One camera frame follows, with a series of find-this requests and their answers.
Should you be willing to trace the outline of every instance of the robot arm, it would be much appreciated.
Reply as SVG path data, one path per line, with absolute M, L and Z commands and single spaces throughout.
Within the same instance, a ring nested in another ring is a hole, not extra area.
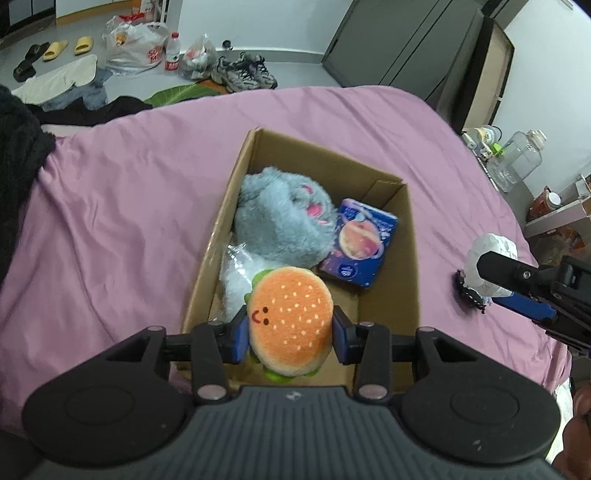
M 45 459 L 27 479 L 561 478 L 543 459 L 560 422 L 552 396 L 443 332 L 392 335 L 335 307 L 352 392 L 232 393 L 223 364 L 243 361 L 246 321 L 149 327 L 40 387 L 22 419 Z M 168 383 L 171 361 L 191 362 L 191 395 Z M 413 366 L 406 393 L 392 390 L 393 362 Z

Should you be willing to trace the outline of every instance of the green leaf rug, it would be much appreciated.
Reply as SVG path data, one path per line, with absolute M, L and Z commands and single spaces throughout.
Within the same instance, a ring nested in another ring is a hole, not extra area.
M 182 102 L 184 100 L 193 100 L 195 98 L 216 96 L 219 92 L 216 92 L 210 87 L 199 85 L 198 83 L 192 83 L 190 85 L 180 85 L 178 87 L 168 88 L 156 92 L 147 100 L 145 103 L 149 103 L 154 108 L 165 105 L 174 105 L 175 103 Z

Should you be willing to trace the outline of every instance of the hamburger plush toy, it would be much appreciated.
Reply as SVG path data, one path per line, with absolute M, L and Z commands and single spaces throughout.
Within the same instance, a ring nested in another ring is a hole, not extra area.
M 267 378 L 313 375 L 332 349 L 333 301 L 310 270 L 282 267 L 260 272 L 246 295 L 251 350 Z

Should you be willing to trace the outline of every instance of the sneaker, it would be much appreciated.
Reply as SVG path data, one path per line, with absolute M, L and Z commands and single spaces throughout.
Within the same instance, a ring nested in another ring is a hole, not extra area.
M 212 80 L 220 85 L 225 85 L 226 90 L 230 93 L 261 88 L 252 76 L 248 64 L 243 61 L 229 62 L 224 57 L 220 57 L 217 65 L 213 68 Z
M 248 53 L 241 52 L 240 61 L 248 64 L 252 76 L 261 88 L 277 88 L 277 79 L 265 67 L 265 57 L 260 55 L 251 57 Z

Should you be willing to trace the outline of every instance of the cabinet door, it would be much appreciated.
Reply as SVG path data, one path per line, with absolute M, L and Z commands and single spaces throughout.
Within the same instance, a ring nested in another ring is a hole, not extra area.
M 31 0 L 14 0 L 14 2 L 10 2 L 8 12 L 11 25 L 29 18 L 33 14 Z
M 453 0 L 390 85 L 427 99 L 451 68 L 478 9 L 473 0 Z
M 324 62 L 344 86 L 377 85 L 437 0 L 360 0 Z

